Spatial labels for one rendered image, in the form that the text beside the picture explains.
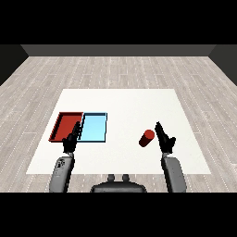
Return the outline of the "dark grey robot body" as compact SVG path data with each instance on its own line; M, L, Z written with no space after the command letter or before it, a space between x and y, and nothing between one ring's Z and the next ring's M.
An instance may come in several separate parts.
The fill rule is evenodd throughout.
M131 182L128 174L122 175L122 181L115 181L115 175L109 174L106 182L94 185L91 193L146 193L143 185Z

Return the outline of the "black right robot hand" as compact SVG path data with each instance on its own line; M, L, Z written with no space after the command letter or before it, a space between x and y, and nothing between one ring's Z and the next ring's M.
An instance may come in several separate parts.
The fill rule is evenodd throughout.
M176 142L176 138L175 137L171 137L169 138L164 130L162 125L160 124L160 122L158 122L155 126L155 131L156 131L156 136L158 138L159 141L159 146L161 149L162 153L169 153L172 154L173 151L173 146L175 145Z

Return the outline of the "red can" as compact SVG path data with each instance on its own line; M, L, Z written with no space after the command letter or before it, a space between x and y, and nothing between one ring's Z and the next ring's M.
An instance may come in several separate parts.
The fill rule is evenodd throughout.
M141 147L146 147L154 138L155 133L152 130L146 130L139 141L139 145Z

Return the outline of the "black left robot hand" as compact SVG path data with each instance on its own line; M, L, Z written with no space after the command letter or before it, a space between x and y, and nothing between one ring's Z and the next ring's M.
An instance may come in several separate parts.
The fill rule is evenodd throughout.
M81 137L81 131L81 123L77 121L68 137L62 139L64 153L73 153L75 151L77 140Z

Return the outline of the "red shallow open box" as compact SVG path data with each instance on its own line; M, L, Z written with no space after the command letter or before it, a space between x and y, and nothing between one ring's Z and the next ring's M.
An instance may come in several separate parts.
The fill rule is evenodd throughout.
M67 138L77 121L81 121L82 112L60 112L55 125L48 139L51 143L61 143L63 138Z

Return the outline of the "light blue shallow open box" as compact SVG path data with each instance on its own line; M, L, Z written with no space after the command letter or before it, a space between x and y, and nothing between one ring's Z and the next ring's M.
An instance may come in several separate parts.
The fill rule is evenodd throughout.
M104 143L106 141L107 113L85 112L78 143Z

